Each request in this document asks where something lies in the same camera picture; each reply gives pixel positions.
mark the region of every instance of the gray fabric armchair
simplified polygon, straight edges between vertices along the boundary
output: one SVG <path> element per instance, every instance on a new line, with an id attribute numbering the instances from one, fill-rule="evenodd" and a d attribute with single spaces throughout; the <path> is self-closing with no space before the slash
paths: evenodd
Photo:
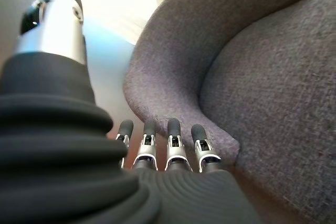
<path id="1" fill-rule="evenodd" d="M 161 134 L 178 118 L 194 165 L 199 123 L 227 164 L 315 221 L 332 222 L 334 0 L 165 0 L 125 78 Z"/>

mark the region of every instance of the robotic finger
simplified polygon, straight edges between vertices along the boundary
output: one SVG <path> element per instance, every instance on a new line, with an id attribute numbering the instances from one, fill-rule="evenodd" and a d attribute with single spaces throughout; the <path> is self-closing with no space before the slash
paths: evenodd
<path id="1" fill-rule="evenodd" d="M 195 152 L 200 173 L 208 173 L 222 169 L 222 161 L 207 139 L 204 128 L 195 124 L 191 128 L 195 144 Z"/>
<path id="2" fill-rule="evenodd" d="M 143 138 L 132 168 L 149 168 L 159 170 L 156 162 L 155 122 L 147 121 L 143 127 Z"/>
<path id="3" fill-rule="evenodd" d="M 165 170 L 192 171 L 181 140 L 181 126 L 176 118 L 168 121 L 167 162 Z"/>
<path id="4" fill-rule="evenodd" d="M 116 140 L 122 141 L 126 147 L 129 147 L 130 144 L 130 139 L 132 136 L 133 132 L 133 121 L 132 120 L 124 120 L 121 122 L 119 130 L 118 130 L 118 135 L 115 138 Z M 120 161 L 120 167 L 124 168 L 124 160 L 125 158 L 123 157 L 122 160 Z"/>

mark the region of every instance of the robotic hand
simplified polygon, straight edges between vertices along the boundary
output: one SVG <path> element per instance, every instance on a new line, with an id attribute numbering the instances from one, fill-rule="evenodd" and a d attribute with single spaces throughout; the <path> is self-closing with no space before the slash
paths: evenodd
<path id="1" fill-rule="evenodd" d="M 113 123 L 95 104 L 82 24 L 80 0 L 36 0 L 24 14 L 0 79 L 0 223 L 259 223 L 200 125 L 199 173 L 176 119 L 164 172 L 153 122 L 122 169 L 133 123 L 106 138 Z"/>

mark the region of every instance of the black rubber fingertip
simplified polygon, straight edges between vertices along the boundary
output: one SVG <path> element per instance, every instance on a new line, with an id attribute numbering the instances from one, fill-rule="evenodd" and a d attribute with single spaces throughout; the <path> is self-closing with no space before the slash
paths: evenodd
<path id="1" fill-rule="evenodd" d="M 168 121 L 168 136 L 181 136 L 180 122 L 176 118 L 170 118 Z"/>
<path id="2" fill-rule="evenodd" d="M 133 132 L 133 121 L 132 120 L 124 120 L 121 122 L 118 133 L 120 135 L 127 135 L 131 138 Z"/>
<path id="3" fill-rule="evenodd" d="M 195 124 L 194 126 L 192 126 L 191 136 L 193 138 L 194 143 L 196 142 L 196 140 L 207 139 L 205 129 L 203 128 L 203 126 L 201 126 L 199 124 Z"/>
<path id="4" fill-rule="evenodd" d="M 145 125 L 143 126 L 143 134 L 146 135 L 154 135 L 156 134 L 155 130 L 155 121 L 154 120 L 147 120 Z"/>

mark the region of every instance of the silver metal casing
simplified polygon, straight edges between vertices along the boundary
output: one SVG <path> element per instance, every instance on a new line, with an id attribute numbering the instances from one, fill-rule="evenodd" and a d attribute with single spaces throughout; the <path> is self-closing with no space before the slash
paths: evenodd
<path id="1" fill-rule="evenodd" d="M 166 167 L 164 170 L 168 169 L 169 163 L 172 159 L 174 158 L 181 158 L 183 160 L 185 160 L 186 164 L 188 165 L 188 167 L 190 168 L 190 170 L 192 171 L 192 168 L 188 162 L 187 159 L 187 155 L 185 154 L 185 149 L 184 149 L 184 144 L 182 143 L 181 140 L 181 136 L 177 136 L 177 139 L 179 141 L 179 146 L 173 146 L 172 144 L 172 140 L 173 140 L 173 136 L 170 135 L 168 138 L 168 144 L 167 144 L 167 162 L 166 162 Z"/>
<path id="2" fill-rule="evenodd" d="M 19 37 L 15 54 L 46 52 L 86 64 L 83 12 L 75 0 L 36 0 L 39 24 Z"/>
<path id="3" fill-rule="evenodd" d="M 144 136 L 142 138 L 142 141 L 140 143 L 140 147 L 139 147 L 139 150 L 138 150 L 138 155 L 135 158 L 133 165 L 138 161 L 138 159 L 140 157 L 151 157 L 153 159 L 153 161 L 154 161 L 155 169 L 159 170 L 158 169 L 158 164 L 156 162 L 155 136 L 151 135 L 151 145 L 146 145 L 145 144 L 146 137 L 147 137 L 147 135 L 144 134 Z"/>
<path id="4" fill-rule="evenodd" d="M 203 151 L 202 150 L 202 147 L 201 147 L 201 144 L 200 144 L 199 140 L 196 140 L 196 142 L 195 142 L 195 152 L 196 152 L 196 157 L 197 157 L 200 173 L 203 171 L 202 162 L 205 158 L 214 157 L 214 158 L 217 158 L 218 160 L 221 160 L 221 158 L 217 155 L 215 150 L 210 145 L 209 141 L 207 139 L 205 139 L 205 141 L 206 141 L 206 143 L 209 147 L 208 151 Z"/>
<path id="5" fill-rule="evenodd" d="M 129 145 L 130 145 L 130 138 L 128 137 L 128 135 L 124 136 L 123 142 L 126 145 L 126 147 L 128 148 Z M 120 168 L 124 168 L 124 162 L 125 162 L 125 158 L 123 157 L 122 160 L 121 160 Z"/>

